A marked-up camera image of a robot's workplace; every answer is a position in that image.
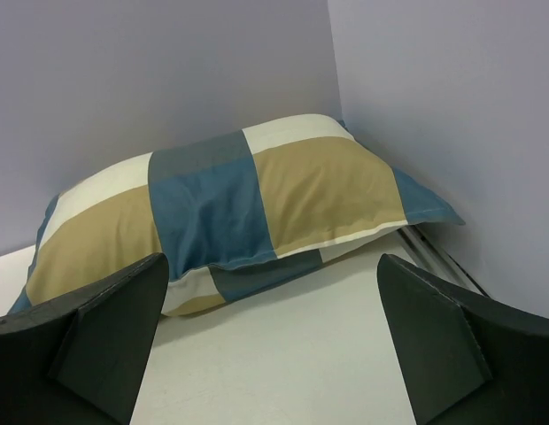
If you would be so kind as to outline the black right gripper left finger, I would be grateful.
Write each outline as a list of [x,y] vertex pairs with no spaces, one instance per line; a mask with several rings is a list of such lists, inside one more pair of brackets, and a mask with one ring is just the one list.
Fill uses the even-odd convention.
[[168,284],[162,253],[0,317],[0,424],[128,424]]

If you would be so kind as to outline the checked blue tan pillowcase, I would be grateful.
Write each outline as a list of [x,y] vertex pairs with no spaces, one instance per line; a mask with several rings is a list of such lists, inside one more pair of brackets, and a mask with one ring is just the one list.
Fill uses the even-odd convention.
[[12,310],[161,253],[162,313],[199,313],[434,222],[461,217],[338,121],[290,116],[121,161],[55,196]]

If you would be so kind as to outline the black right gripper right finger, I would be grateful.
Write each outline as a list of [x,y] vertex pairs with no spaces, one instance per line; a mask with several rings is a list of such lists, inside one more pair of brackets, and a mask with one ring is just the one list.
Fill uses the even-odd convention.
[[384,254],[377,283],[419,424],[549,424],[549,319]]

